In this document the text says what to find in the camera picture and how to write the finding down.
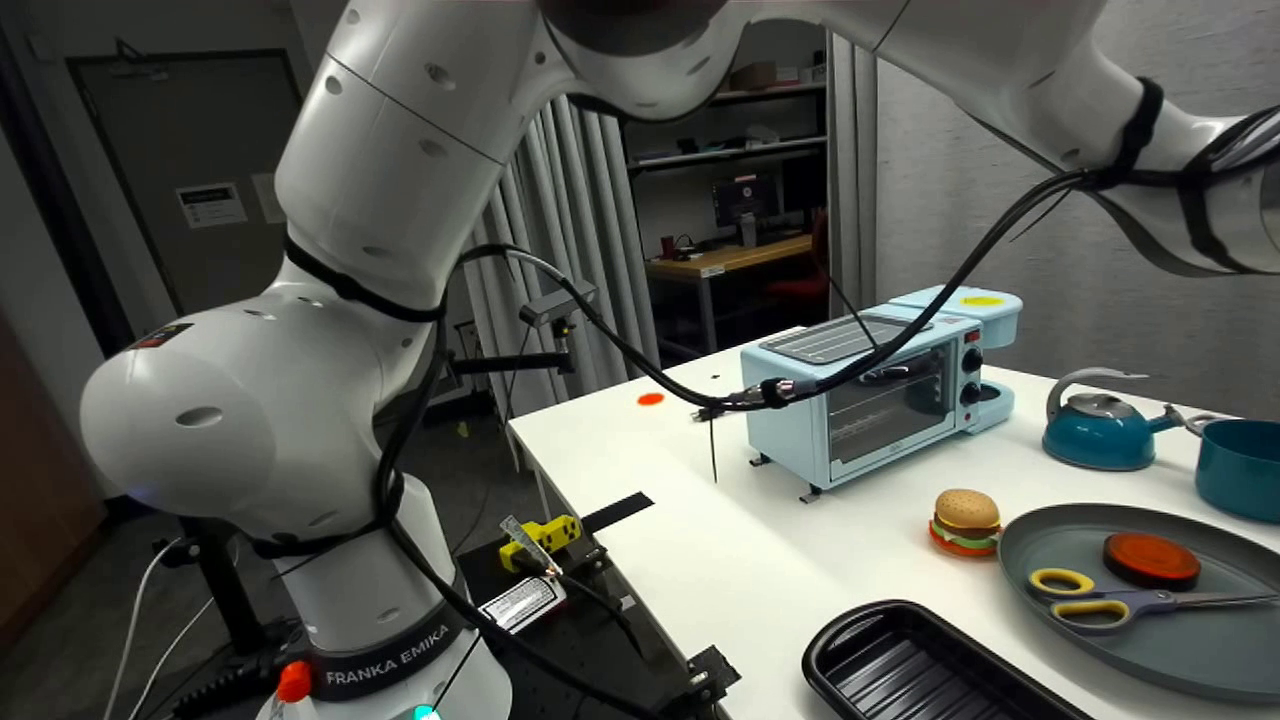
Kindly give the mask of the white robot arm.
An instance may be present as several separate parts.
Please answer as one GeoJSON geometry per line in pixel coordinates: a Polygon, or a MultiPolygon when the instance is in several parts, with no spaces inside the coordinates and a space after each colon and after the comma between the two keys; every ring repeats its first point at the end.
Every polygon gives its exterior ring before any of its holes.
{"type": "Polygon", "coordinates": [[[102,362],[92,464],[223,519],[309,628],[257,720],[505,720],[516,638],[456,575],[377,412],[413,380],[527,120],[583,95],[672,120],[749,28],[819,26],[950,95],[1108,209],[1162,271],[1274,277],[1274,120],[1192,118],[1097,41],[1105,0],[346,0],[274,167],[274,279],[102,362]]]}

